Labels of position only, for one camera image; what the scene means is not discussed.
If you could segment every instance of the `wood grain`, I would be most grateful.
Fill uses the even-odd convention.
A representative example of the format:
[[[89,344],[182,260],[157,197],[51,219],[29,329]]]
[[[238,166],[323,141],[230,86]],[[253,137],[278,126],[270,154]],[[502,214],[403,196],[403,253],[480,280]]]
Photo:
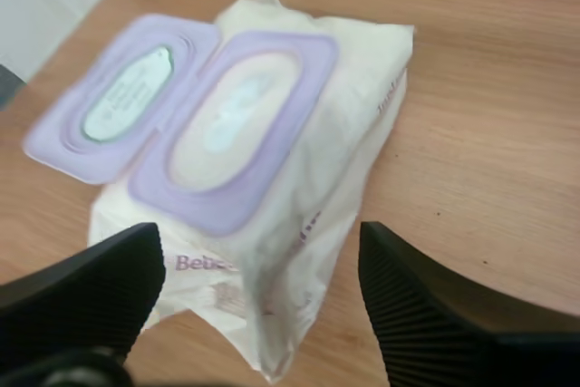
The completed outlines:
[[[103,0],[0,115],[1,280],[82,249],[98,192],[24,156],[32,122],[132,18],[210,20],[233,1]],[[417,26],[407,100],[361,218],[483,284],[580,314],[578,0],[283,1]],[[282,386],[387,383],[358,288],[356,232]],[[129,366],[141,381],[265,384],[193,314],[145,333]]]

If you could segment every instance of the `baby wipes package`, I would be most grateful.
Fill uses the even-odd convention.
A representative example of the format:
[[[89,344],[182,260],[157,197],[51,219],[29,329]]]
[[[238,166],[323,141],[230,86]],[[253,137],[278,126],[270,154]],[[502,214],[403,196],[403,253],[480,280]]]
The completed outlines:
[[[132,24],[33,128],[34,159],[106,184],[89,245],[156,222],[146,327],[191,310],[270,382],[314,323],[405,94],[411,26],[238,0]]]

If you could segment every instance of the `wipe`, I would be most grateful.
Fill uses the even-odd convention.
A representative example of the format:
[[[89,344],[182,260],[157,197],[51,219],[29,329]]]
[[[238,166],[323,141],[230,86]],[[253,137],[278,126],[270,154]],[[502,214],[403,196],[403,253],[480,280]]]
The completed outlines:
[[[89,244],[156,222],[167,278],[146,326],[191,310],[275,382],[395,122],[413,30],[278,0],[238,0],[215,24],[221,43],[196,90],[93,204]]]

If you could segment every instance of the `light green label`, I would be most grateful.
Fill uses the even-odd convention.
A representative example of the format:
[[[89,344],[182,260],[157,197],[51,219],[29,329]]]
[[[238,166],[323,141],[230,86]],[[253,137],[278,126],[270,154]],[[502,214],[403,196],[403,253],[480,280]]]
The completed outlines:
[[[158,47],[128,65],[89,110],[82,133],[97,142],[120,137],[145,113],[172,73],[167,47]]]

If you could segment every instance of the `black ribbed plastic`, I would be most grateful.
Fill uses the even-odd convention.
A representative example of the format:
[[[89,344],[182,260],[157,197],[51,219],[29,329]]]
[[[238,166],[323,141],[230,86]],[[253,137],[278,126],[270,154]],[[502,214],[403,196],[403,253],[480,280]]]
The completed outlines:
[[[580,385],[580,319],[519,301],[362,223],[362,296],[392,387]]]
[[[74,349],[125,357],[165,280],[155,224],[139,224],[0,286],[0,374]]]

